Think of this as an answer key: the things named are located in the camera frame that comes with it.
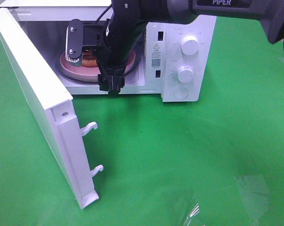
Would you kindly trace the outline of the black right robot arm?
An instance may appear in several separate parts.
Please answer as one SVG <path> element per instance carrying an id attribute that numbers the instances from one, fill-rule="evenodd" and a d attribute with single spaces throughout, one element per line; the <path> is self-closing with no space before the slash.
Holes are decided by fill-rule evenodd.
<path id="1" fill-rule="evenodd" d="M 284 41 L 284 0 L 113 0 L 111 18 L 100 35 L 102 50 L 93 50 L 101 91 L 118 94 L 125 67 L 149 22 L 189 24 L 199 15 L 260 21 L 271 44 Z"/>

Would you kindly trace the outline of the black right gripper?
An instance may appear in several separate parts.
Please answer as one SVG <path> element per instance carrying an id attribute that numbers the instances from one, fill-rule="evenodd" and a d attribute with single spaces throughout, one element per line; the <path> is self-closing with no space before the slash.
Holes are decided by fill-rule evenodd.
<path id="1" fill-rule="evenodd" d="M 99 89 L 108 91 L 109 95 L 118 95 L 125 85 L 124 74 L 127 62 L 114 65 L 111 59 L 113 50 L 106 40 L 107 27 L 108 22 L 105 22 L 104 25 L 84 24 L 82 51 L 91 49 L 92 55 L 97 58 L 97 65 L 100 70 L 97 77 Z"/>

